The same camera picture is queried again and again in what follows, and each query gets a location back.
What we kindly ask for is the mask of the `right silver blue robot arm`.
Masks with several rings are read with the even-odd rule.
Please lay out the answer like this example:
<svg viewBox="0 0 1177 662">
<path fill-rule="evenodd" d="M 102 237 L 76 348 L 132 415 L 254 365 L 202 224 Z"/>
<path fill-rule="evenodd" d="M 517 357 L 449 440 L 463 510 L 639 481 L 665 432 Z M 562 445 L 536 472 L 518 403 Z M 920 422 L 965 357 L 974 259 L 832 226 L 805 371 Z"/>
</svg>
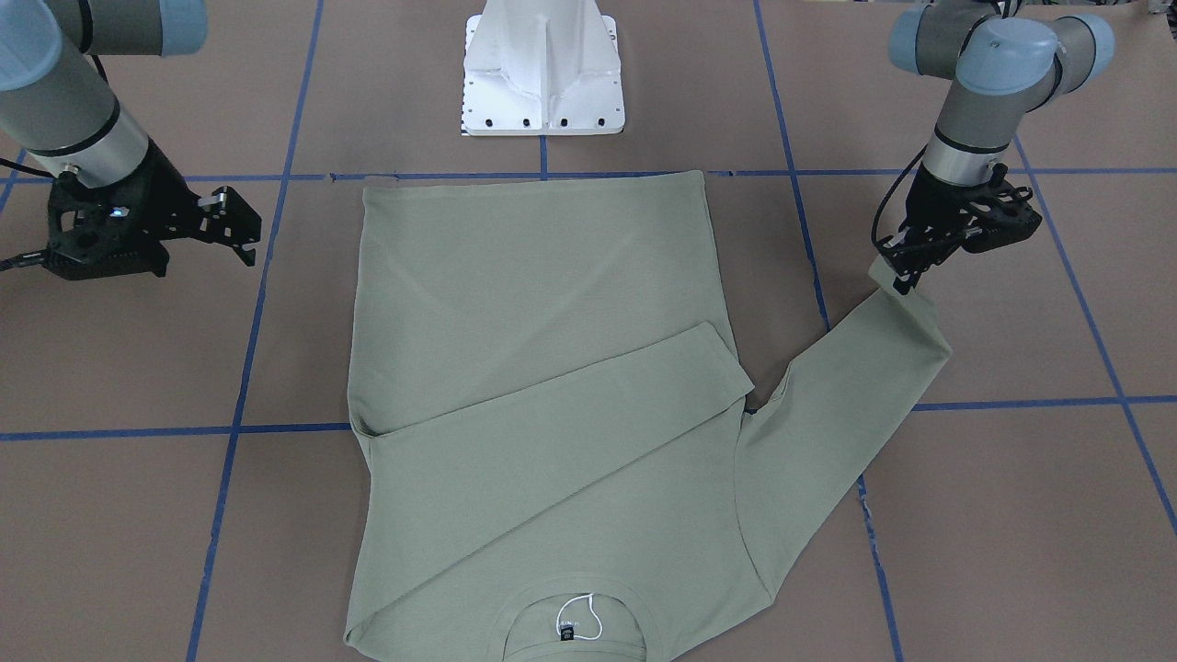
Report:
<svg viewBox="0 0 1177 662">
<path fill-rule="evenodd" d="M 230 186 L 198 196 L 120 101 L 104 55 L 178 57 L 202 49 L 202 1 L 5 1 L 1 125 L 46 177 L 44 249 L 4 269 L 62 280 L 166 274 L 166 243 L 194 239 L 257 263 L 261 219 Z"/>
</svg>

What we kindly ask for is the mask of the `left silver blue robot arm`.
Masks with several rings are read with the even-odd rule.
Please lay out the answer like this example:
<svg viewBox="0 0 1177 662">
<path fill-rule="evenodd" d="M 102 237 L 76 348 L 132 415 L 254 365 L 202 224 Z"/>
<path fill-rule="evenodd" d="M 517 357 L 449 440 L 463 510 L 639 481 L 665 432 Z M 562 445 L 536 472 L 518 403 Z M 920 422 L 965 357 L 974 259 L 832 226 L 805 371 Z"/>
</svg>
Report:
<svg viewBox="0 0 1177 662">
<path fill-rule="evenodd" d="M 887 38 L 895 67 L 950 84 L 931 135 L 904 176 L 905 216 L 871 240 L 907 294 L 957 251 L 1025 241 L 1042 214 L 1008 180 L 1003 155 L 1024 117 L 1084 87 L 1113 62 L 1113 26 L 1093 14 L 1019 16 L 1017 1 L 931 1 L 905 9 Z"/>
</svg>

